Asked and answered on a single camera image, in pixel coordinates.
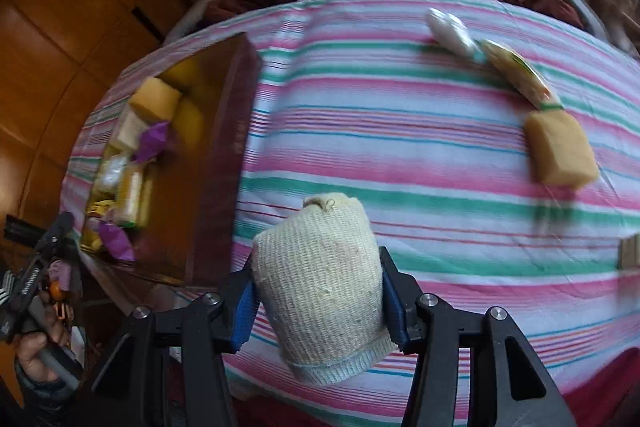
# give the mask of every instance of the hand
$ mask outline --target hand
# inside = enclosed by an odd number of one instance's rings
[[[58,320],[56,312],[50,306],[45,308],[45,321],[49,338],[60,346],[66,346],[70,339],[69,332]],[[37,357],[39,350],[46,345],[47,335],[45,333],[34,331],[16,337],[15,354],[18,363],[22,366],[27,377],[33,381],[53,382],[58,379],[58,375]]]

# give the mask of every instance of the metal bolt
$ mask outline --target metal bolt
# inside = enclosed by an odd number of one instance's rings
[[[433,293],[423,293],[422,295],[420,295],[420,298],[418,300],[420,301],[420,304],[429,308],[435,306],[436,304],[438,304],[438,302],[440,302],[438,296],[434,295]]]
[[[500,308],[499,306],[494,306],[491,308],[491,316],[497,321],[503,321],[507,318],[507,311],[504,308]]]
[[[204,302],[207,306],[213,306],[220,302],[220,294],[215,292],[207,292],[202,296],[202,302]]]
[[[136,319],[146,319],[151,314],[151,308],[149,306],[138,306],[133,310],[133,316]]]

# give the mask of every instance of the knitted glove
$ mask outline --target knitted glove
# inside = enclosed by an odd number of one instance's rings
[[[298,380],[336,383],[393,349],[378,245],[357,199],[306,199],[297,214],[255,237],[252,268],[282,358]]]

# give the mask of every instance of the brown box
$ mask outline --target brown box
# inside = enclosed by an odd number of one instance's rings
[[[262,62],[244,34],[212,44],[158,75],[183,92],[177,135],[154,166],[148,225],[132,234],[134,264],[95,254],[137,277],[214,285],[230,271],[233,223]]]

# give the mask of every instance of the dark sleeve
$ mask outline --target dark sleeve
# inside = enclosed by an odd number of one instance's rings
[[[38,427],[58,427],[75,391],[60,379],[54,382],[31,380],[25,374],[18,359],[15,359],[14,366],[24,398],[24,412]]]

